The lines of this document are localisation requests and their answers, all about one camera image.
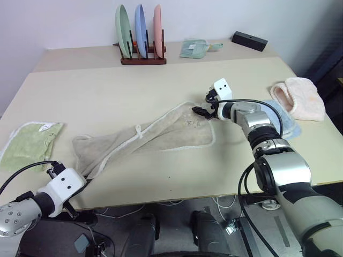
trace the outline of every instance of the light blue towel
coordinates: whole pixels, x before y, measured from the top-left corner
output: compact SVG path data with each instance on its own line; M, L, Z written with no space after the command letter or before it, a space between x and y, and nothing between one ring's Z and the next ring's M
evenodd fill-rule
M279 112L282 123L284 125L284 134L282 138L292 139L298 137L301 134L301 128L298 123L295 122L295 120L275 100L264 100L263 102L270 104ZM261 105L261 111L264 111L268 115L274 127L279 132L280 123L274 111L265 105Z

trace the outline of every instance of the dish rack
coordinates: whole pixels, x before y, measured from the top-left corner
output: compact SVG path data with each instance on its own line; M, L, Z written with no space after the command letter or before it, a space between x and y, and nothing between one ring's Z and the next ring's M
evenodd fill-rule
M130 38L131 38L131 43L132 43L132 53L130 49L130 44L127 41L126 43L128 44L128 49L129 49L129 54L130 58L124 58L123 52L120 49L119 42L116 44L113 44L114 46L119 47L120 54L122 55L121 58L121 63L122 65L159 65L159 64L167 64L167 59L165 58L165 52L167 51L167 48L165 46L165 31L162 29L162 58L160 58L157 53L156 53L156 46L155 46L155 41L153 41L153 45L149 46L149 37L148 37L148 30L145 31L146 33L146 41L144 41L145 45L145 54L147 58L144 58L140 55L139 49L136 46L133 45L133 39L132 39L132 32L130 30ZM148 53L154 54L154 57L149 57Z

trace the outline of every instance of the plate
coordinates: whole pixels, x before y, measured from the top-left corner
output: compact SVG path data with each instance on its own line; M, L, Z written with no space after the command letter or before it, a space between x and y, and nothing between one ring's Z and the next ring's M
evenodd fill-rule
M157 5L154 11L154 37L156 53L159 57L163 58L161 5Z
M124 5L121 4L116 10L116 32L120 49L123 52L124 57L126 58L130 58L130 52L132 55L130 30L131 27L128 13L126 12Z
M135 30L136 40L140 55L146 58L145 43L146 42L146 26L143 6L139 4L135 11Z

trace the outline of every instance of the table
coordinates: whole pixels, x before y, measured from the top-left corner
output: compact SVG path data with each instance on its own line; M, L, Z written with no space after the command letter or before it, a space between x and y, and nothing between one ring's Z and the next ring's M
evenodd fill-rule
M167 44L171 57L167 65L158 66L121 66L119 50L113 47L47 52L0 120L0 147L25 122L64 122L51 159L74 167L71 140L76 135L114 133L155 120L181 102L202 103L210 85L220 78L226 78L234 98L264 100L271 98L268 88L275 82L295 76L271 48L261 53L226 41L224 57L217 61L211 54L218 53L202 60L176 58L179 50L180 43ZM217 138L213 146L122 160L112 170L105 168L71 199L72 205L91 209L237 193L239 177L253 161L251 148L236 124L212 123ZM298 123L302 135L290 143L311 167L312 184L342 181L343 137L328 116L324 122ZM0 171L0 184L9 175ZM44 172L28 170L6 188L0 204L49 180ZM248 187L259 191L253 173Z

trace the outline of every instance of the green plate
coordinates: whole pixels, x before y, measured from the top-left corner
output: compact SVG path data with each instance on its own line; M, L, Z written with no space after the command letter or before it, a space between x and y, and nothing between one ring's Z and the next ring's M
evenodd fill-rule
M116 10L116 32L120 49L126 58L130 58L130 52L132 55L130 30L131 27L128 13L126 12L124 5L121 4Z

